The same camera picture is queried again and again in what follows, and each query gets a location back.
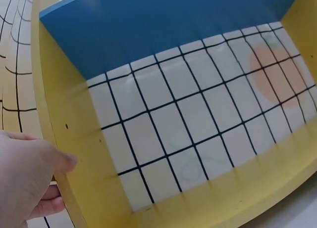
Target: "human hand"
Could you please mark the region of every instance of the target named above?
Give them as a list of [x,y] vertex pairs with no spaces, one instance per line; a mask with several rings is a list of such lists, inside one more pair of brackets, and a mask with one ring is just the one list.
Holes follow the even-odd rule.
[[70,172],[76,164],[47,141],[0,131],[0,227],[27,228],[28,219],[62,211],[65,204],[50,182],[54,172]]

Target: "yellow wooden box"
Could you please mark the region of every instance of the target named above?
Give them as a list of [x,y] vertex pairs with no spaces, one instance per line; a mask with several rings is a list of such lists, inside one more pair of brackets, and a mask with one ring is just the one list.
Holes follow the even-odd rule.
[[[87,83],[39,22],[39,11],[56,1],[33,0],[32,71],[44,138],[79,159],[74,172],[55,175],[76,228],[238,227],[282,200],[317,171],[315,117],[231,172],[133,213],[105,150]],[[315,81],[316,13],[317,0],[296,0],[282,20]]]

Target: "grid pattern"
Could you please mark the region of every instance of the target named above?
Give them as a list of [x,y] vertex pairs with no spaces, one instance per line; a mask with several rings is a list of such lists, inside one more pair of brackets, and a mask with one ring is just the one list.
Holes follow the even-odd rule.
[[88,84],[134,210],[245,163],[317,112],[315,83],[280,23],[179,46]]
[[[42,137],[31,67],[32,0],[0,0],[1,128]],[[73,228],[66,211],[28,222],[30,228]]]

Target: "white grid paper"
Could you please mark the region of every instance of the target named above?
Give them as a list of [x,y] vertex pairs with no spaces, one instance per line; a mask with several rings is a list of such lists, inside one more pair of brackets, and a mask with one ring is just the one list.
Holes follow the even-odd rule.
[[[111,107],[95,103],[99,118],[111,118],[101,128],[134,211],[245,163],[316,114],[314,81],[280,23],[213,36],[121,69],[88,85],[94,101]],[[96,88],[107,94],[97,96]],[[127,182],[136,176],[141,184]]]

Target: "blue panel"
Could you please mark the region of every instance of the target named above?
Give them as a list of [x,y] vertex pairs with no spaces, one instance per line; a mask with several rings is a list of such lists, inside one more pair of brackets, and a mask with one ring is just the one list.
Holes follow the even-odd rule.
[[64,0],[40,19],[86,79],[148,55],[279,21],[294,0]]

